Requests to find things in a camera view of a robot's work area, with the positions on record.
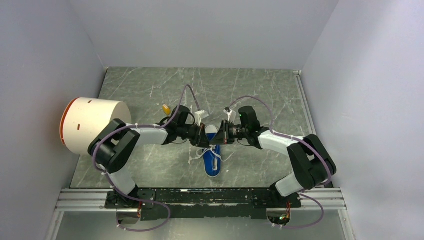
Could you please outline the white shoelace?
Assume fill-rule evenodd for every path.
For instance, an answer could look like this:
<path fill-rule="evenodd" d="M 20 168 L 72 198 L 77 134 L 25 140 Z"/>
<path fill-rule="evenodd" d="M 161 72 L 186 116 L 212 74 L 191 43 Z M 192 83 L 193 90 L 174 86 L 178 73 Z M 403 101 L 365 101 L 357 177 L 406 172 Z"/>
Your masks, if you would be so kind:
<path fill-rule="evenodd" d="M 191 165 L 194 161 L 202 160 L 208 175 L 218 175 L 221 172 L 222 163 L 227 162 L 233 155 L 234 153 L 230 153 L 228 156 L 223 156 L 221 145 L 211 145 L 196 150 L 195 156 L 190 155 L 187 163 Z"/>

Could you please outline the blue canvas sneaker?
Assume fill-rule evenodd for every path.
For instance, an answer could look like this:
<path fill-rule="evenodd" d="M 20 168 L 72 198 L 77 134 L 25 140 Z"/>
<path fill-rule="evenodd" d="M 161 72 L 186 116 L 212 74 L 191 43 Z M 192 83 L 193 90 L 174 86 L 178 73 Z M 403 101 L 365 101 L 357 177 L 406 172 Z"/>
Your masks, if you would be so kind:
<path fill-rule="evenodd" d="M 208 125 L 205 128 L 205 133 L 208 140 L 212 140 L 218 132 L 215 125 Z M 201 152 L 201 158 L 204 162 L 205 172 L 211 177 L 217 177 L 221 172 L 221 146 L 214 145 L 212 148 L 204 148 Z"/>

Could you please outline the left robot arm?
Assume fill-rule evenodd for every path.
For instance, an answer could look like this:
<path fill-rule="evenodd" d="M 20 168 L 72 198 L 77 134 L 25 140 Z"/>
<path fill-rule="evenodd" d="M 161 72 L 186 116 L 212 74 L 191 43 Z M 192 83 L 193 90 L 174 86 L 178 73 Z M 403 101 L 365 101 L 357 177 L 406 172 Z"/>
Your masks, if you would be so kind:
<path fill-rule="evenodd" d="M 126 165 L 134 148 L 137 145 L 168 145 L 177 139 L 207 148 L 210 142 L 202 120 L 208 116 L 205 110 L 192 113 L 181 105 L 171 116 L 153 125 L 137 126 L 116 118 L 90 143 L 87 152 L 94 165 L 111 181 L 118 203 L 132 208 L 138 203 L 139 188 Z"/>

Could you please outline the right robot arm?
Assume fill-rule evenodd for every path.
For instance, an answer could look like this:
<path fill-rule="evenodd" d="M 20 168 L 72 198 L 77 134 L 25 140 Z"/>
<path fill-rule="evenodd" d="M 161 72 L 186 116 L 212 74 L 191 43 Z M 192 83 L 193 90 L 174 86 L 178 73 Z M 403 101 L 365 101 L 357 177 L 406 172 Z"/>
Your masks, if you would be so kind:
<path fill-rule="evenodd" d="M 309 134 L 304 137 L 279 136 L 268 127 L 261 126 L 252 106 L 238 110 L 240 124 L 223 120 L 212 145 L 229 145 L 236 140 L 247 140 L 251 147 L 269 150 L 288 156 L 292 173 L 271 185 L 270 202 L 282 207 L 289 195 L 302 190 L 311 190 L 328 181 L 337 172 L 337 167 L 319 137 Z"/>

